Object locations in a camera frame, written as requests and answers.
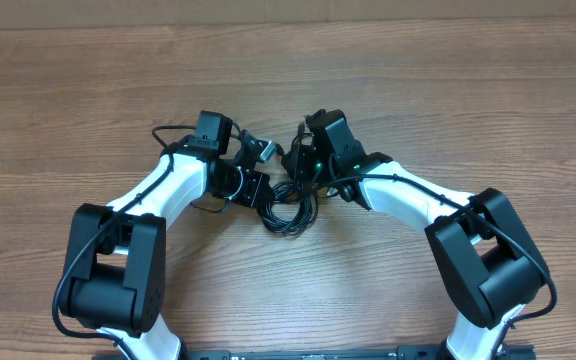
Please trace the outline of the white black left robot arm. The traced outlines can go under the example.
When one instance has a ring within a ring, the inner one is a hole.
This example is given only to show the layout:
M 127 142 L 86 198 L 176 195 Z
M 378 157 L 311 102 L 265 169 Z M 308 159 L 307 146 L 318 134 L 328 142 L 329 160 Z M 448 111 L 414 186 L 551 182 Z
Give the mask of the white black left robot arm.
M 206 193 L 244 207 L 266 200 L 267 175 L 256 171 L 277 151 L 231 118 L 201 111 L 185 136 L 168 143 L 156 168 L 108 204 L 74 213 L 52 319 L 62 334 L 109 340 L 123 359 L 185 359 L 183 340 L 167 326 L 166 235 L 184 209 Z

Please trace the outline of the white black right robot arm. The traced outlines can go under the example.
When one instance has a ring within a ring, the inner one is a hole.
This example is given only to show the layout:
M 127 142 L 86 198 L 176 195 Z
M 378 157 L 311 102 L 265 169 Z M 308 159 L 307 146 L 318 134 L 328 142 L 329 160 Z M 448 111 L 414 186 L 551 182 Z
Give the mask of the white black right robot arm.
M 313 192 L 330 188 L 426 236 L 458 311 L 439 358 L 507 358 L 508 331 L 554 309 L 557 291 L 546 261 L 502 192 L 450 190 L 413 175 L 388 155 L 367 153 L 340 110 L 307 116 L 282 165 Z

